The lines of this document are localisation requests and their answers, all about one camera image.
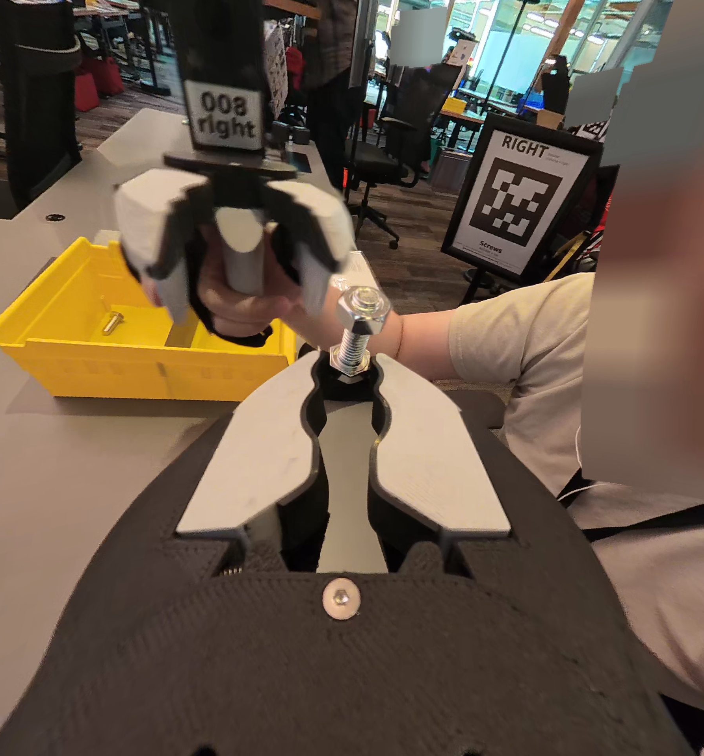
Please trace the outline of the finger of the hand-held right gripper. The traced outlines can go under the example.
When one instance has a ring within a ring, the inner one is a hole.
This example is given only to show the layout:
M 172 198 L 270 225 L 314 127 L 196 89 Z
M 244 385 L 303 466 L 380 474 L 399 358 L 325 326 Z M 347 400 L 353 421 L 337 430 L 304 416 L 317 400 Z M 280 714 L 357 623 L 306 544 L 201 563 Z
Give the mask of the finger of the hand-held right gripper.
M 130 272 L 151 281 L 175 325 L 190 311 L 187 248 L 210 220 L 210 180 L 179 169 L 149 169 L 114 194 L 120 246 Z
M 266 183 L 266 212 L 275 224 L 271 248 L 301 289 L 303 309 L 319 315 L 331 278 L 357 250 L 353 222 L 338 194 L 298 180 Z

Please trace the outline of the black office chair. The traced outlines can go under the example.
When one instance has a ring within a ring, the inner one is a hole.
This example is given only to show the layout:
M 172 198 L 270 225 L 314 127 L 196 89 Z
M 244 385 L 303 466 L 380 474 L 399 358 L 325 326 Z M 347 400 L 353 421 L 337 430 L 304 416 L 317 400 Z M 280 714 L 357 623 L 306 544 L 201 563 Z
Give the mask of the black office chair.
M 19 210 L 82 160 L 75 126 L 81 61 L 70 2 L 0 1 L 7 180 Z
M 344 199 L 357 218 L 355 237 L 368 221 L 390 237 L 390 249 L 398 248 L 400 236 L 388 225 L 386 215 L 371 205 L 370 191 L 381 186 L 413 188 L 425 176 L 433 126 L 461 69 L 451 63 L 402 67 L 401 77 L 386 84 L 383 115 L 377 120 L 382 143 L 347 140 Z

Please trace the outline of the person's right hand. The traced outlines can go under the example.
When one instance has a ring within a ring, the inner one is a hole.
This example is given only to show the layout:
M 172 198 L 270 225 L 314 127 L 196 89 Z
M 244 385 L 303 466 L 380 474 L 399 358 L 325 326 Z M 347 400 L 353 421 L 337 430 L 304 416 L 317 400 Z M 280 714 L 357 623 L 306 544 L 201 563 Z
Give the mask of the person's right hand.
M 224 241 L 213 224 L 201 228 L 206 253 L 200 271 L 197 292 L 209 312 L 216 334 L 246 338 L 265 330 L 280 319 L 294 327 L 306 314 L 302 291 L 282 269 L 272 249 L 280 238 L 280 227 L 269 224 L 263 237 L 263 295 L 248 296 L 231 288 L 223 260 Z

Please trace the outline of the printed paper sheet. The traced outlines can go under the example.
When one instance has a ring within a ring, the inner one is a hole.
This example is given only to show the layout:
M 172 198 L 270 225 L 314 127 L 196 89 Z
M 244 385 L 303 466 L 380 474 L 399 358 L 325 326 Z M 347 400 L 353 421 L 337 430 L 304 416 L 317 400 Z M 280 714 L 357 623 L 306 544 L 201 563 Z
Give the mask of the printed paper sheet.
M 337 284 L 342 290 L 351 287 L 381 288 L 366 257 L 359 250 L 349 254 L 342 271 L 337 274 Z

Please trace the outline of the person's right forearm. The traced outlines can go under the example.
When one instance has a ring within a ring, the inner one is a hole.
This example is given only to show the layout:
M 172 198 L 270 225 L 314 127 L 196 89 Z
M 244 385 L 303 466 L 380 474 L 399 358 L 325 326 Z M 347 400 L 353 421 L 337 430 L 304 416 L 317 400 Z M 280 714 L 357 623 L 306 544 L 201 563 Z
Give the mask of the person's right forearm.
M 337 314 L 337 303 L 342 292 L 328 289 L 325 304 L 319 315 L 309 315 L 303 306 L 291 306 L 281 320 L 312 346 L 328 350 L 341 342 L 344 328 Z M 412 370 L 422 364 L 426 367 L 445 368 L 445 376 L 453 372 L 449 348 L 451 318 L 455 311 L 426 312 L 386 318 L 383 330 L 368 341 L 372 355 L 385 354 Z

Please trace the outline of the black framed marker sign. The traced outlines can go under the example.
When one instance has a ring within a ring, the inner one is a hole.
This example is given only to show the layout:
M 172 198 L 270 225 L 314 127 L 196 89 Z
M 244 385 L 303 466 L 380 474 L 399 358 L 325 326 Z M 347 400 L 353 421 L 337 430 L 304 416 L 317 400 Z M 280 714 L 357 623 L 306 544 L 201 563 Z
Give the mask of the black framed marker sign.
M 552 249 L 600 165 L 603 144 L 489 114 L 468 166 L 441 251 L 470 265 L 460 305 L 479 288 L 495 296 L 552 280 L 586 233 Z M 562 256 L 554 263 L 557 251 Z

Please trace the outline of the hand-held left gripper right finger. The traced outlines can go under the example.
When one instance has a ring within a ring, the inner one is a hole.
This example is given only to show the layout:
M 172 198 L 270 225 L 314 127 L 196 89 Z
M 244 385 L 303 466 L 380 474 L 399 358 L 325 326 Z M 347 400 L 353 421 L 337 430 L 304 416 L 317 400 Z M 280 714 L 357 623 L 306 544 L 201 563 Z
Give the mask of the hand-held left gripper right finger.
M 372 490 L 438 539 L 508 537 L 511 526 L 457 404 L 386 355 L 375 359 L 383 424 Z

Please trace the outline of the yellow plastic bin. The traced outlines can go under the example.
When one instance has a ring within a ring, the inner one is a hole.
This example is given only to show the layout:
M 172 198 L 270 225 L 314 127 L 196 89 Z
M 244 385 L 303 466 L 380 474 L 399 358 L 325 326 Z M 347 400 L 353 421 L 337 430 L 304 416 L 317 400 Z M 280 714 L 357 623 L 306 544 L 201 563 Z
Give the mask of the yellow plastic bin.
M 112 311 L 125 321 L 109 337 Z M 261 348 L 209 334 L 195 314 L 173 342 L 126 269 L 118 242 L 81 237 L 0 314 L 0 349 L 54 397 L 240 402 L 297 357 L 297 336 L 274 321 Z

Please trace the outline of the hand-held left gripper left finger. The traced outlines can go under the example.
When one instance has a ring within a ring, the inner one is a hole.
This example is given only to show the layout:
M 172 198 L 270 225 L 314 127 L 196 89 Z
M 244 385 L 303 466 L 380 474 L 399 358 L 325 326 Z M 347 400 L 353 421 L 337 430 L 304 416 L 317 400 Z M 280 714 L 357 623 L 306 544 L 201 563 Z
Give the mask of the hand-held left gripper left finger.
M 327 362 L 308 352 L 237 406 L 178 521 L 179 537 L 310 539 L 321 529 Z

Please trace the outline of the silver hex nut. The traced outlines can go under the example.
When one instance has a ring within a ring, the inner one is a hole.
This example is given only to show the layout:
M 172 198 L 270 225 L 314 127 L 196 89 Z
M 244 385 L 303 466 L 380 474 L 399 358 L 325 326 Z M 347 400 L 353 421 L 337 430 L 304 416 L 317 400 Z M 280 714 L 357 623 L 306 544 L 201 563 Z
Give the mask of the silver hex nut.
M 356 335 L 378 335 L 390 313 L 389 299 L 379 289 L 354 286 L 338 299 L 336 314 L 343 328 Z

